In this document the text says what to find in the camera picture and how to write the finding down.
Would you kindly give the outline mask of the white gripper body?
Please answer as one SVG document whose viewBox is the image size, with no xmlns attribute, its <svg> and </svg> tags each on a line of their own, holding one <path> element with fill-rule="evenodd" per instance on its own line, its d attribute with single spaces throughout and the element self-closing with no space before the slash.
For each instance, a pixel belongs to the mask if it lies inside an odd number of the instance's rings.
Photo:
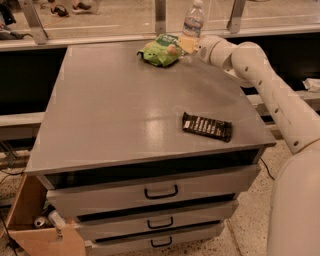
<svg viewBox="0 0 320 256">
<path fill-rule="evenodd" d="M 218 43 L 222 41 L 222 38 L 215 35 L 207 35 L 202 37 L 197 43 L 196 56 L 205 64 L 210 64 L 211 54 L 213 49 Z"/>
</svg>

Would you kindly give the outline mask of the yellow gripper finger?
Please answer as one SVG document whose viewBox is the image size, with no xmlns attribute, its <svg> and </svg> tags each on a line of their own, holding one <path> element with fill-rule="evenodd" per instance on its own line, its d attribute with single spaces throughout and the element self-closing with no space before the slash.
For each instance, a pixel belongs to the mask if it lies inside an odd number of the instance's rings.
<svg viewBox="0 0 320 256">
<path fill-rule="evenodd" d="M 199 39 L 195 37 L 188 37 L 181 35 L 178 38 L 178 44 L 179 46 L 187 53 L 192 54 L 197 49 Z"/>
</svg>

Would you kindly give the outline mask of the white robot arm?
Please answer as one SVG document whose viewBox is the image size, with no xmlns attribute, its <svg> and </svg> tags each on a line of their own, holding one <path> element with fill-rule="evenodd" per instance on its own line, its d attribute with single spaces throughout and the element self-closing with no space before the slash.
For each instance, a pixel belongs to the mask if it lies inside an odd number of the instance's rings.
<svg viewBox="0 0 320 256">
<path fill-rule="evenodd" d="M 262 48 L 219 36 L 180 36 L 204 63 L 242 80 L 262 98 L 292 152 L 275 179 L 267 256 L 320 256 L 320 116 L 273 70 Z"/>
</svg>

